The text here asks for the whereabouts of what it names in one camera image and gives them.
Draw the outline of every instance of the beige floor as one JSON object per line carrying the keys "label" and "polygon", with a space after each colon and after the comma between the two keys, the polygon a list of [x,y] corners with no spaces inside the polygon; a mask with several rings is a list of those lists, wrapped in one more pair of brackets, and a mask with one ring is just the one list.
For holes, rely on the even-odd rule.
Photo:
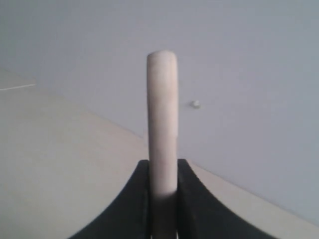
{"label": "beige floor", "polygon": [[[0,238],[65,239],[119,193],[143,140],[80,106],[0,69]],[[319,228],[193,169],[231,210],[282,239],[317,239]]]}

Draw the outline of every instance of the white wall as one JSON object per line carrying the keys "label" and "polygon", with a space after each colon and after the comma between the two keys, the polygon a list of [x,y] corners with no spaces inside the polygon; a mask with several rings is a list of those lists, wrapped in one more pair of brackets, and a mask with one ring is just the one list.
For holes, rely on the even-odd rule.
{"label": "white wall", "polygon": [[2,1],[0,65],[143,135],[146,55],[175,51],[180,156],[319,225],[318,6]]}

